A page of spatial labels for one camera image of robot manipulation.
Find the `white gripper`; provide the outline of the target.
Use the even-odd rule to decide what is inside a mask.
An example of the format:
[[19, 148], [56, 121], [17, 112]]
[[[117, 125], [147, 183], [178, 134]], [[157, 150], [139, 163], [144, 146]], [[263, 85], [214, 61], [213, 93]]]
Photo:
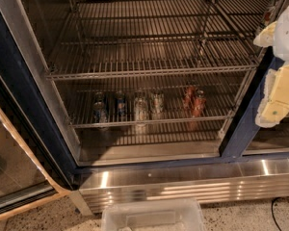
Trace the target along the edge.
[[270, 69], [265, 79], [264, 97], [257, 110], [255, 124], [263, 128], [278, 125], [289, 114], [289, 6], [254, 39], [259, 47], [273, 45], [274, 55], [285, 63], [278, 70]]

